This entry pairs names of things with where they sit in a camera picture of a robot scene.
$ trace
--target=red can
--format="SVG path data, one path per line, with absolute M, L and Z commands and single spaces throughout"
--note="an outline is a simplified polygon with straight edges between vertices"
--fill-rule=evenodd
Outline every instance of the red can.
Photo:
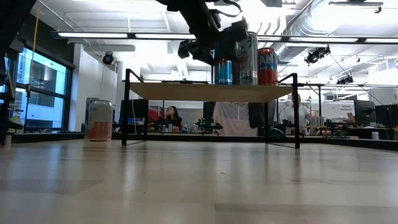
M 278 55 L 269 47 L 259 49 L 259 85 L 278 85 Z

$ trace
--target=shelf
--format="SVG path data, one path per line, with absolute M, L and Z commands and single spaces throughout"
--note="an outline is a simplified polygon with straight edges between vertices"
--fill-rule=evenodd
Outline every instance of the shelf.
M 130 90 L 146 100 L 265 103 L 292 93 L 290 86 L 130 83 Z

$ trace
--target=man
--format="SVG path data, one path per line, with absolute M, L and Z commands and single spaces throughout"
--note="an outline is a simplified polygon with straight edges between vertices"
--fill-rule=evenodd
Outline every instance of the man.
M 286 107 L 284 110 L 280 112 L 280 120 L 288 120 L 292 124 L 294 124 L 294 98 L 292 95 L 292 106 Z M 312 118 L 311 112 L 308 108 L 305 106 L 301 105 L 301 96 L 298 95 L 298 120 L 299 120 L 299 126 L 300 126 L 300 132 L 304 127 L 307 125 L 306 119 L 310 120 Z

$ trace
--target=window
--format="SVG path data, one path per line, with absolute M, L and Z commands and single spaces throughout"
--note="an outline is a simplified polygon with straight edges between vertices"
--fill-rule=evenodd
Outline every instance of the window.
M 24 49 L 17 64 L 16 108 L 14 116 L 20 116 L 27 130 L 67 129 L 70 99 L 67 96 L 71 72 L 43 55 Z M 27 97 L 26 84 L 30 84 Z

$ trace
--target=floor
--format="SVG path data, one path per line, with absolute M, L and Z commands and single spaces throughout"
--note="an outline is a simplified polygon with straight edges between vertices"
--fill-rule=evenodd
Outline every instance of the floor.
M 1 223 L 397 223 L 398 154 L 119 141 L 0 149 Z

